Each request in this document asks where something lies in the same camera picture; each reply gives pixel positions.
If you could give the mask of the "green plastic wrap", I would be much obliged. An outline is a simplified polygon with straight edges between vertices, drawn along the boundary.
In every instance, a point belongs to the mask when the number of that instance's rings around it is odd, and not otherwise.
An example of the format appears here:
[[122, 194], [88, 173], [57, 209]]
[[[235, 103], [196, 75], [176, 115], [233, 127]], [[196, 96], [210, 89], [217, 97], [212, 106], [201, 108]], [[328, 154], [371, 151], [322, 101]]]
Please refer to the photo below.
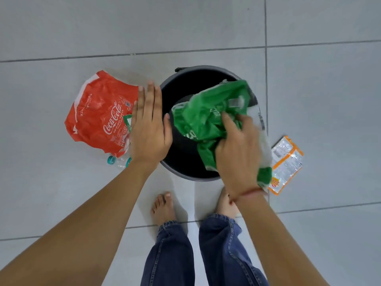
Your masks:
[[217, 172], [215, 149], [220, 139], [226, 138], [222, 112], [226, 112], [239, 129], [242, 123], [236, 119], [238, 114], [250, 116], [258, 127], [261, 162], [257, 182], [267, 188], [272, 179], [272, 151], [258, 101], [245, 80], [223, 80], [172, 107], [174, 126], [182, 136], [196, 142], [202, 169], [209, 172]]

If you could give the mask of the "person's right foot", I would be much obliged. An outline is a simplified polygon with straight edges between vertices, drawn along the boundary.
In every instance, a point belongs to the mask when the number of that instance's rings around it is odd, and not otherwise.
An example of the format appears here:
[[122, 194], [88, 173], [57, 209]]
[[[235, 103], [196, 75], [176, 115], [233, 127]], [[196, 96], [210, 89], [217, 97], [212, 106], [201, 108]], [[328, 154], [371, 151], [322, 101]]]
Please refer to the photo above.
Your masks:
[[240, 212], [237, 206], [230, 201], [229, 194], [226, 191], [226, 187], [223, 187], [221, 190], [215, 212], [217, 214], [227, 216], [231, 219], [235, 219], [239, 216]]

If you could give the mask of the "black round bucket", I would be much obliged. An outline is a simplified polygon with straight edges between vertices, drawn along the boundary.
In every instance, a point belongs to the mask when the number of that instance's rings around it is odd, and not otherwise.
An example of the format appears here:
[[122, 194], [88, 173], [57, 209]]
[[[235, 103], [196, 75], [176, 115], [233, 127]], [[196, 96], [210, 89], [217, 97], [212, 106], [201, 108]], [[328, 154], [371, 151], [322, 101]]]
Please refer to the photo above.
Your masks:
[[219, 180], [215, 171], [208, 171], [198, 154], [197, 143], [182, 136], [173, 123], [172, 107], [188, 101], [194, 94], [218, 85], [223, 80], [236, 81], [241, 78], [232, 72], [216, 66], [179, 67], [160, 88], [163, 94], [163, 114], [169, 113], [173, 143], [162, 165], [184, 179], [195, 182]]

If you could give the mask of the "red plastic wrap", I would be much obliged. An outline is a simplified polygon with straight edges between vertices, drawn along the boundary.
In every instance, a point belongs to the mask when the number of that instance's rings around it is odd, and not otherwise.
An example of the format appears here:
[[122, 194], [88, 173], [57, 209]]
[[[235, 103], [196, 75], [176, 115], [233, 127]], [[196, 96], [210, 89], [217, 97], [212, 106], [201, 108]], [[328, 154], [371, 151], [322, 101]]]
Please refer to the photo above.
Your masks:
[[124, 117], [132, 114], [138, 90], [98, 71], [82, 85], [73, 102], [64, 122], [67, 132], [76, 142], [121, 157], [130, 145]]

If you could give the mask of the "person's right hand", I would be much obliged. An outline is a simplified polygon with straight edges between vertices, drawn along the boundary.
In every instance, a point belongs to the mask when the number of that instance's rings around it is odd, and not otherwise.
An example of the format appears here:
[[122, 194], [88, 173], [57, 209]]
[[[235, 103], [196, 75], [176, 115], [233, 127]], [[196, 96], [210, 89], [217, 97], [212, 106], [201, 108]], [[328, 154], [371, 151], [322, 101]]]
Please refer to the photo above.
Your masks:
[[218, 173], [231, 202], [239, 206], [266, 193], [257, 177], [261, 161], [260, 132], [251, 117], [237, 115], [242, 137], [232, 141], [221, 139], [216, 151]]

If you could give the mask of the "person's foot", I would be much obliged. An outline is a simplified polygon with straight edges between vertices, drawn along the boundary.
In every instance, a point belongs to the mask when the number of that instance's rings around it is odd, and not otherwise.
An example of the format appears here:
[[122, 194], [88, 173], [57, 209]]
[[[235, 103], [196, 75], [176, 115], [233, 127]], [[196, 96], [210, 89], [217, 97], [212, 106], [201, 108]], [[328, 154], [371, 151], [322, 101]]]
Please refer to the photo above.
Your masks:
[[153, 223], [160, 227], [169, 221], [177, 221], [171, 192], [159, 194], [150, 210]]
[[227, 216], [231, 219], [235, 219], [239, 216], [240, 212], [237, 206], [230, 201], [229, 194], [226, 191], [226, 187], [223, 187], [221, 190], [215, 212], [217, 214]]

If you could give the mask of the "orange white snack packet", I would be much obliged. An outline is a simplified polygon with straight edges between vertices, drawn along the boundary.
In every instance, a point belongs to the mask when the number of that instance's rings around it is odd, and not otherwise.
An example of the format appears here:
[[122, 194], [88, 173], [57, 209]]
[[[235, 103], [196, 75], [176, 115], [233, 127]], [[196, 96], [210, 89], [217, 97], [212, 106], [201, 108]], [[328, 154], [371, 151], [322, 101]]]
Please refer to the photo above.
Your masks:
[[284, 135], [271, 149], [272, 178], [268, 190], [278, 196], [286, 184], [301, 169], [304, 153]]

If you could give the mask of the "person's left foot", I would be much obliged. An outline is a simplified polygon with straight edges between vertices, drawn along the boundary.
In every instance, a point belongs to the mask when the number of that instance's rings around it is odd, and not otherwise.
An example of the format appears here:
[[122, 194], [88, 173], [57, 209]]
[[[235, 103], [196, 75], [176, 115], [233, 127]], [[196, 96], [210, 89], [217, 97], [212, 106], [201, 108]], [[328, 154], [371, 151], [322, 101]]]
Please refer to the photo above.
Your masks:
[[150, 210], [153, 223], [160, 227], [169, 221], [177, 221], [171, 192], [159, 194]]

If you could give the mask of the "person's left forearm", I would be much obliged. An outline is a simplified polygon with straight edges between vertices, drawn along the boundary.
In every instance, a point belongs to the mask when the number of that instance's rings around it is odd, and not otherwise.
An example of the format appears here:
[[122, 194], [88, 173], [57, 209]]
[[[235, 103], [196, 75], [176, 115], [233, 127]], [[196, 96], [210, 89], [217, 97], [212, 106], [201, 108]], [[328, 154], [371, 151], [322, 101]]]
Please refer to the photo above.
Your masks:
[[159, 162], [133, 159], [0, 270], [0, 286], [101, 286], [140, 192]]

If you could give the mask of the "person's right forearm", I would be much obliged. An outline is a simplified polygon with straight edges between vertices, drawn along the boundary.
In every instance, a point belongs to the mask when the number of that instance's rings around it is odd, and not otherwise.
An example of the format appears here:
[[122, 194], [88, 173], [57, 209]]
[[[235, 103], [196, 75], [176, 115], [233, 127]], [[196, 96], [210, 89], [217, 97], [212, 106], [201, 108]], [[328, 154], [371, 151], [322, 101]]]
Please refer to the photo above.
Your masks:
[[269, 206], [264, 191], [235, 197], [269, 286], [330, 286]]

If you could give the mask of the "person's blue jeans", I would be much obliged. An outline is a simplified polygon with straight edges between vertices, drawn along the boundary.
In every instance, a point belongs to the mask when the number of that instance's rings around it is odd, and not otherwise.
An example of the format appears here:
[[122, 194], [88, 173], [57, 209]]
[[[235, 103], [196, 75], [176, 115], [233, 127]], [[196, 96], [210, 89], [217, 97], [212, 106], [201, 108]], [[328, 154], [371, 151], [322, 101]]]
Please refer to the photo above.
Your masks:
[[[241, 232], [225, 215], [213, 213], [202, 221], [198, 241], [209, 286], [269, 286], [240, 242]], [[179, 222], [159, 227], [140, 286], [195, 286], [193, 247]]]

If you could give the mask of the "person's left hand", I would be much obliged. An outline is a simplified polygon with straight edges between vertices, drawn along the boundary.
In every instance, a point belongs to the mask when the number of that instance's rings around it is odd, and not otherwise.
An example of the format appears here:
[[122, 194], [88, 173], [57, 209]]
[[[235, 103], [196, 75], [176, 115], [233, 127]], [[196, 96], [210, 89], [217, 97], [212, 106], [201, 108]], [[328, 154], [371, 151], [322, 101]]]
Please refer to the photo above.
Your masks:
[[164, 144], [164, 124], [162, 91], [155, 85], [155, 100], [152, 120], [144, 120], [145, 91], [138, 88], [138, 112], [135, 124], [131, 124], [130, 152], [132, 162], [145, 170], [153, 172], [166, 157], [170, 148]]

